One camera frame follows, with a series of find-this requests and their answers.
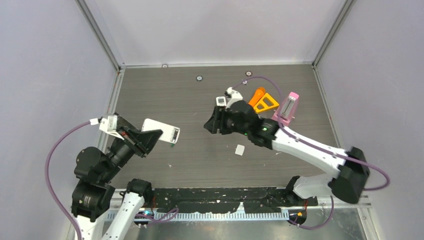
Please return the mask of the white beige remote control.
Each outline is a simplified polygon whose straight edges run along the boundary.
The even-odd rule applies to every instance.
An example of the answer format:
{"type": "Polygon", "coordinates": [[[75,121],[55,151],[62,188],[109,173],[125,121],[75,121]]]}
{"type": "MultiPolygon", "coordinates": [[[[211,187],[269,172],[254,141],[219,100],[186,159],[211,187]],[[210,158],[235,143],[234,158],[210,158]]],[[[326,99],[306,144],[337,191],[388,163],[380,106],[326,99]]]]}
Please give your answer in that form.
{"type": "Polygon", "coordinates": [[[218,96],[215,98],[216,106],[219,107],[226,107],[227,106],[227,99],[225,96],[218,96]]]}

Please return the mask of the white battery cover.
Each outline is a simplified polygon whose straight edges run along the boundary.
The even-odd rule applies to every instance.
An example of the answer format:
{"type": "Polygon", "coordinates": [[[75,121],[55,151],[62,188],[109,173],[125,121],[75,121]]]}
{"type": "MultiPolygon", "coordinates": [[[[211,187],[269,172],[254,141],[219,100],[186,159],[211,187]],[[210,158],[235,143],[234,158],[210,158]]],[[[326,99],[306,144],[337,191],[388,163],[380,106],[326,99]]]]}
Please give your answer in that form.
{"type": "Polygon", "coordinates": [[[244,151],[245,151],[245,146],[244,146],[244,145],[241,145],[241,144],[238,144],[238,145],[236,146],[236,148],[235,148],[234,153],[235,153],[236,155],[238,155],[238,156],[243,156],[244,151]]]}

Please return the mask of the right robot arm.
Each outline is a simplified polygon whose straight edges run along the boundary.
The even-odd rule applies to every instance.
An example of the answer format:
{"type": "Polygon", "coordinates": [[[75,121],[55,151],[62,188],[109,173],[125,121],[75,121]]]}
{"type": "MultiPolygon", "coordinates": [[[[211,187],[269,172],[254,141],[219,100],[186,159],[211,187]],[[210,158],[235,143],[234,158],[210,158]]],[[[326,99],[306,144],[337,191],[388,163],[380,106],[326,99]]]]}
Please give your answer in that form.
{"type": "Polygon", "coordinates": [[[290,180],[285,198],[291,205],[325,196],[357,204],[370,176],[361,149],[353,146],[345,150],[304,137],[287,126],[279,126],[276,120],[261,117],[243,100],[229,108],[215,106],[203,127],[211,134],[245,135],[258,147],[290,154],[321,169],[321,175],[294,176],[290,180]]]}

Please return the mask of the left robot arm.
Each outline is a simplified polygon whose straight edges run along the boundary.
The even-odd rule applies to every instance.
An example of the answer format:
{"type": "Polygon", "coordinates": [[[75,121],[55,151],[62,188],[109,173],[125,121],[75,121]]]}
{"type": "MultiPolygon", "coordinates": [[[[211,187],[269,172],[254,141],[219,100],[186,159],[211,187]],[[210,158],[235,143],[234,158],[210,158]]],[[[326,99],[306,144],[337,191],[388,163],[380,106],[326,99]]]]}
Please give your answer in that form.
{"type": "Polygon", "coordinates": [[[90,124],[98,125],[100,131],[115,139],[107,153],[87,147],[76,157],[74,174],[79,181],[71,205],[77,222],[75,231],[79,240],[122,240],[140,208],[153,202],[154,193],[148,181],[137,178],[129,181],[121,192],[117,215],[103,232],[116,191],[110,183],[133,155],[146,157],[162,136],[169,134],[171,126],[147,118],[142,128],[137,128],[117,113],[94,118],[90,124]]]}

